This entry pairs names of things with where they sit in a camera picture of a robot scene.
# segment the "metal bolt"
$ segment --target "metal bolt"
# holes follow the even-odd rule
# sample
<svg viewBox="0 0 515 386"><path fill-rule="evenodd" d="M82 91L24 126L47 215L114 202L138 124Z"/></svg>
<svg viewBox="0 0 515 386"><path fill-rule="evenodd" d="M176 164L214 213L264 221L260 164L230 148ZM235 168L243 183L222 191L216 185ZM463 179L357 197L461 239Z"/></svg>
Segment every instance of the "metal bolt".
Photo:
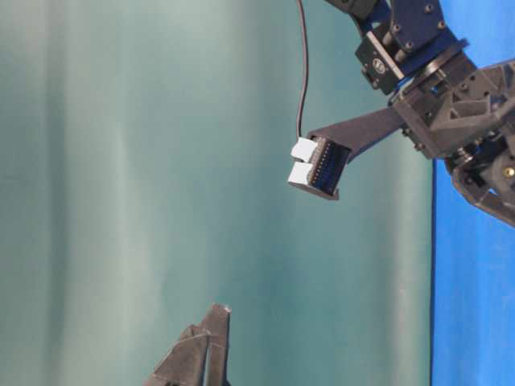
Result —
<svg viewBox="0 0 515 386"><path fill-rule="evenodd" d="M513 167L511 167L511 166L510 166L510 167L507 167L507 168L505 169L505 177L506 177L507 179L512 179L513 177L515 177L515 168L513 168Z"/></svg>

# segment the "teal backdrop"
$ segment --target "teal backdrop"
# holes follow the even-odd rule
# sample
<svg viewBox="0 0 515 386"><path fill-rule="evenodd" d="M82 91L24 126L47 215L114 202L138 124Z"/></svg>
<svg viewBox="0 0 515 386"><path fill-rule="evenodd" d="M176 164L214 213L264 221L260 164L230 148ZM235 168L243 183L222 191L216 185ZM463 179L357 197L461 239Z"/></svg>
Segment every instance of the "teal backdrop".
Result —
<svg viewBox="0 0 515 386"><path fill-rule="evenodd" d="M306 3L305 128L383 107ZM300 48L293 0L0 0L1 385L139 385L212 302L235 386L429 384L431 163L288 187Z"/></svg>

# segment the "small white object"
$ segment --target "small white object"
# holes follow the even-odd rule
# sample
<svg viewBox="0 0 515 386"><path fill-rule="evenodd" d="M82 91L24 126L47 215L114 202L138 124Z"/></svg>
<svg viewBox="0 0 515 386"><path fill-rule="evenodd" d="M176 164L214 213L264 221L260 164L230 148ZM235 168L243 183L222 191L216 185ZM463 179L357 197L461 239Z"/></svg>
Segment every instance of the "small white object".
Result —
<svg viewBox="0 0 515 386"><path fill-rule="evenodd" d="M313 164L305 162L296 162L293 165L293 169L288 177L289 183L301 183L307 185L307 176L313 168Z"/></svg>
<svg viewBox="0 0 515 386"><path fill-rule="evenodd" d="M293 158L302 159L304 162L309 162L317 145L315 141L301 137L295 146L293 146L291 156Z"/></svg>

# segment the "black plastic part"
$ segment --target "black plastic part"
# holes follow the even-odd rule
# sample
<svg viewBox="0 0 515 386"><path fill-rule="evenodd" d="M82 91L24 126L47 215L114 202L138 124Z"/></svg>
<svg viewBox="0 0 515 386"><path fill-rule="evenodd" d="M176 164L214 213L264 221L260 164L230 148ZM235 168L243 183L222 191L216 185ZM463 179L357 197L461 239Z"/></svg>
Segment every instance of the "black plastic part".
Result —
<svg viewBox="0 0 515 386"><path fill-rule="evenodd" d="M326 2L360 20L367 19L377 4L377 0L326 0Z"/></svg>
<svg viewBox="0 0 515 386"><path fill-rule="evenodd" d="M309 184L327 195L334 195L351 150L326 138L318 138L311 163Z"/></svg>

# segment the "blue wall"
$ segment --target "blue wall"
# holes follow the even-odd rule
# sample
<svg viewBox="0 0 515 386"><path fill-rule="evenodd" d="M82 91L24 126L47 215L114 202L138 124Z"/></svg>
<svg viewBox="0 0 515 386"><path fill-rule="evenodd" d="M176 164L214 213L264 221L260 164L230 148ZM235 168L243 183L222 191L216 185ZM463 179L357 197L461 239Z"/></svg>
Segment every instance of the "blue wall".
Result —
<svg viewBox="0 0 515 386"><path fill-rule="evenodd" d="M478 66L515 56L512 1L445 0ZM515 384L515 230L469 206L436 170L434 386Z"/></svg>

